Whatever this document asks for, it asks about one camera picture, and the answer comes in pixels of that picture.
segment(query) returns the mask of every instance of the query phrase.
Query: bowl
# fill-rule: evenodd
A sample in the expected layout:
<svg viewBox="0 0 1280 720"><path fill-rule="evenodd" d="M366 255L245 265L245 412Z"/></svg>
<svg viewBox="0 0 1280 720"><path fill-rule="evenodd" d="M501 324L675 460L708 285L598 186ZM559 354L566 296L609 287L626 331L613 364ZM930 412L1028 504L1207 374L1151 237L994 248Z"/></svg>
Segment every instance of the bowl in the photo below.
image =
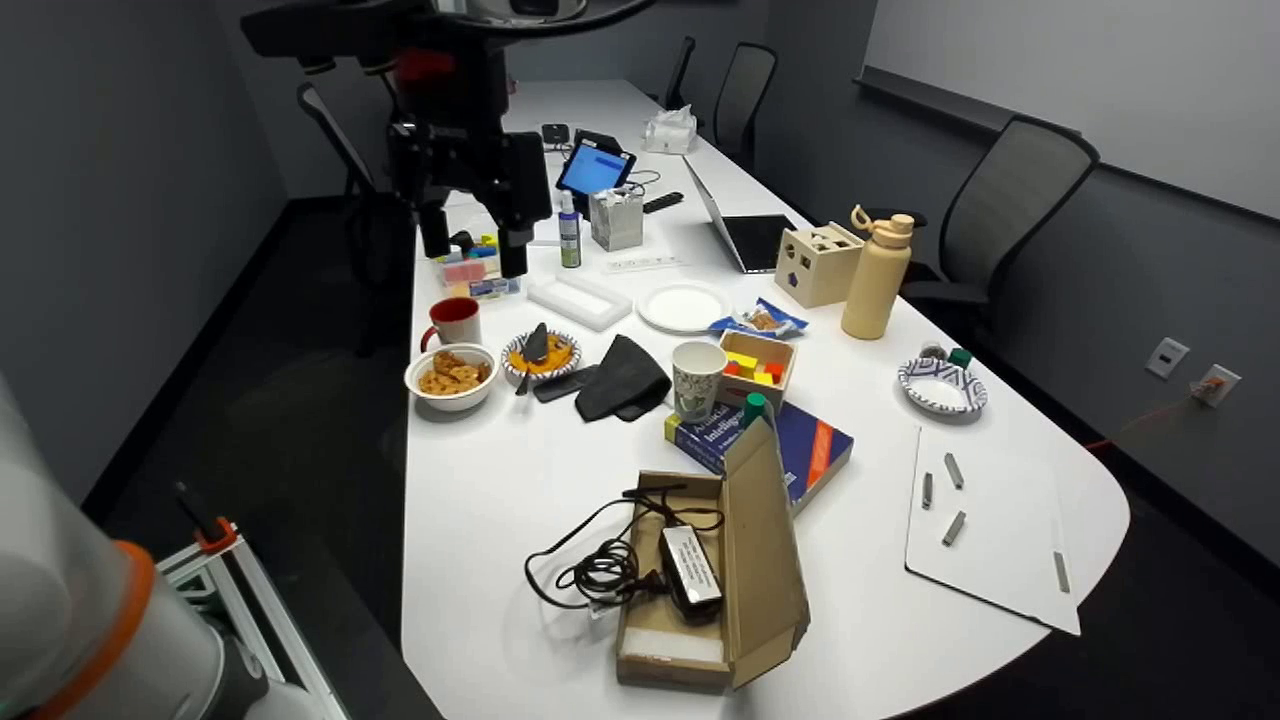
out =
<svg viewBox="0 0 1280 720"><path fill-rule="evenodd" d="M526 339L526 331L516 337L516 339L503 348L503 370L506 370L506 381L511 381L516 389L521 389L521 381L522 381L522 364L516 368L522 339ZM576 368L576 358L579 358L576 339L564 337L564 331L547 331L547 354L542 354L542 364L533 368L533 383L566 374L566 370Z"/></svg>
<svg viewBox="0 0 1280 720"><path fill-rule="evenodd" d="M481 342L441 342L422 354L416 354L409 368L403 368L403 389L422 401L426 406L437 412L465 412L465 406L476 406L486 401L493 390L493 374L497 374L497 358L486 348Z"/></svg>

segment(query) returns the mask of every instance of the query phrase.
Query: paper cup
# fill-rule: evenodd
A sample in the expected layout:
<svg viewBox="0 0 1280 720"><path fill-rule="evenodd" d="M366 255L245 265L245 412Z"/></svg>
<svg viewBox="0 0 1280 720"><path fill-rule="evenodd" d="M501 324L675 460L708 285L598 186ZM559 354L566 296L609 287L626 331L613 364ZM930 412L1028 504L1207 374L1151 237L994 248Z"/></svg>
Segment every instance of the paper cup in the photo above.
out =
<svg viewBox="0 0 1280 720"><path fill-rule="evenodd" d="M675 417L696 425L717 406L724 370L724 348L708 339L675 342L670 352L670 383L675 383Z"/></svg>

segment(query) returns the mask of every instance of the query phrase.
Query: paper plate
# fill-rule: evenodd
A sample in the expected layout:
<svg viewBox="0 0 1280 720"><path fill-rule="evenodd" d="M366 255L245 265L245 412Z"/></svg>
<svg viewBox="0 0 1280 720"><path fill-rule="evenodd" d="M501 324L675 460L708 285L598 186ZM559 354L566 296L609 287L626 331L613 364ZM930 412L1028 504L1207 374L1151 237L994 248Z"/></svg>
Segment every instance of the paper plate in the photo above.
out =
<svg viewBox="0 0 1280 720"><path fill-rule="evenodd" d="M724 298L708 287L675 285L650 290L640 315L660 331L704 337L724 315Z"/></svg>

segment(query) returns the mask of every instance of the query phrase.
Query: chair back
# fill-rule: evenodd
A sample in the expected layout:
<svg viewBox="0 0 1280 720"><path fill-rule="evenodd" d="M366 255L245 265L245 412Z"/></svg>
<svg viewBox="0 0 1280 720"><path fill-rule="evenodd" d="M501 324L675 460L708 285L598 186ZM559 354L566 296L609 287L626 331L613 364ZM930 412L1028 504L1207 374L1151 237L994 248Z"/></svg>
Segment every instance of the chair back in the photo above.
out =
<svg viewBox="0 0 1280 720"><path fill-rule="evenodd" d="M1094 147L1083 135L1011 116L945 217L939 268L946 281L992 287L1093 164Z"/></svg>
<svg viewBox="0 0 1280 720"><path fill-rule="evenodd" d="M684 71L688 71L693 47L696 47L696 38L684 34L675 64L670 64L670 75L666 75L666 86L660 96L662 108L684 108Z"/></svg>
<svg viewBox="0 0 1280 720"><path fill-rule="evenodd" d="M718 152L728 152L739 164L753 164L756 157L756 113L760 98L771 84L775 52L763 43L734 43L732 64L724 71L718 96L717 96L717 116L710 116L710 135Z"/></svg>

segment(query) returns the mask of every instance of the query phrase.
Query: gray wall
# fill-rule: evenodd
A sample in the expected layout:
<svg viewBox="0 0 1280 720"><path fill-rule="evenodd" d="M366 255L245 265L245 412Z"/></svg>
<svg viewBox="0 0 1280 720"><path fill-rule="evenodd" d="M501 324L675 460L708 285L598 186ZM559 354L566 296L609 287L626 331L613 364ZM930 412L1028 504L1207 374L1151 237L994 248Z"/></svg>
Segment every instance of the gray wall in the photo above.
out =
<svg viewBox="0 0 1280 720"><path fill-rule="evenodd" d="M815 218L853 199L939 218L989 135L856 93L869 21L872 0L775 4L786 71L763 113L767 178ZM1028 381L1280 565L1277 275L1280 222L1099 169L1020 255L992 331ZM1166 383L1145 370L1163 331L1192 342ZM1220 412L1182 396L1212 358L1242 374Z"/></svg>
<svg viewBox="0 0 1280 720"><path fill-rule="evenodd" d="M78 498L282 191L211 4L2 13L0 370Z"/></svg>
<svg viewBox="0 0 1280 720"><path fill-rule="evenodd" d="M280 0L217 0L223 17L223 30L237 54L237 67L253 93L260 123L271 139L276 169L282 174L286 194L336 194L345 186L345 169L315 133L315 123L295 108L295 84L302 79L293 59L260 59L253 54L240 17L257 6L271 6ZM680 34L696 34L699 47L688 67L688 98L696 108L710 104L710 86L724 75L728 52L734 38L763 34L767 0L660 0L657 6L583 34L564 38L526 38L506 47L506 71L516 79L542 75L626 75L640 86L657 93L666 79L670 52ZM366 169L384 178L384 118L386 96L375 79L361 75L357 64L340 64L320 75L320 96L348 128L350 145L366 158Z"/></svg>

